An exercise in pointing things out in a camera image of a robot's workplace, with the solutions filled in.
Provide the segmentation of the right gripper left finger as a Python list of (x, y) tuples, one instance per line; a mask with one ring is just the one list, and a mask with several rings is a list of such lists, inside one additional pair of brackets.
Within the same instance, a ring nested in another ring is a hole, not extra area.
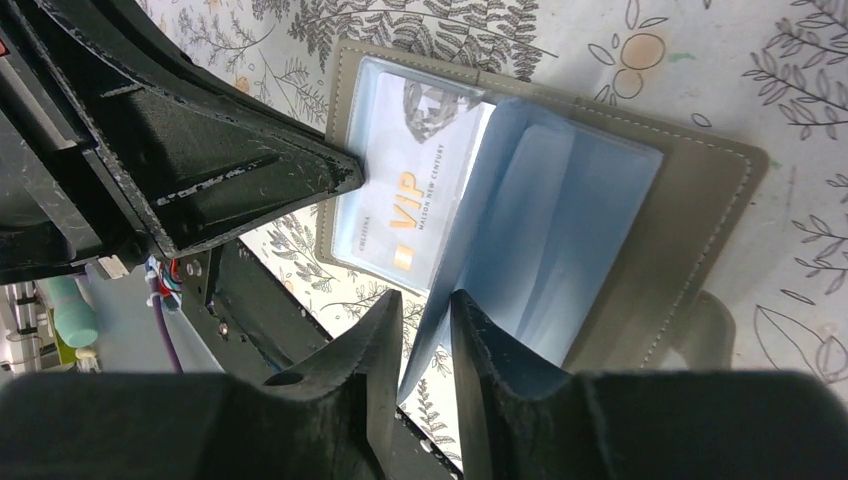
[(1, 391), (5, 479), (384, 479), (402, 296), (255, 386), (228, 374), (27, 374)]

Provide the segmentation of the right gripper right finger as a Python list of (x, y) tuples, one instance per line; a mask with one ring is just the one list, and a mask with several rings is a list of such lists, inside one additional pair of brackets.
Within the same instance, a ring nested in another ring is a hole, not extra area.
[(450, 299), (468, 479), (843, 479), (847, 411), (777, 371), (580, 372)]

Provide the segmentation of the white VIP credit card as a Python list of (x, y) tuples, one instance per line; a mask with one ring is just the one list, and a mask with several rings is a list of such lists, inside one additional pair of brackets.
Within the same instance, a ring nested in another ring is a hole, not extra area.
[(426, 290), (494, 107), (479, 89), (376, 63), (355, 94), (347, 144), (365, 183), (337, 201), (330, 252)]

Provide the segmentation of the beige card holder wallet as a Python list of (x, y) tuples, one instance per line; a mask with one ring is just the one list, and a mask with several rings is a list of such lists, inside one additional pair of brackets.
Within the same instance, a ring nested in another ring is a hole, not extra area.
[[(368, 64), (479, 89), (494, 107), (428, 289), (376, 276), (426, 297), (399, 401), (439, 348), (453, 353), (457, 290), (568, 372), (656, 368), (679, 335), (689, 367), (729, 366), (734, 325), (686, 318), (767, 171), (764, 151), (375, 45), (343, 41), (337, 60), (327, 136), (356, 155), (347, 134)], [(330, 252), (341, 196), (319, 209), (318, 253), (368, 273)]]

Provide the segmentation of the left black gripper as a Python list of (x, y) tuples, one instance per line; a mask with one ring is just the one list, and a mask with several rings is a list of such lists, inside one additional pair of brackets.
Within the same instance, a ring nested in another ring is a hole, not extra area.
[(1, 280), (118, 277), (360, 188), (362, 162), (196, 65), (133, 1), (1, 5)]

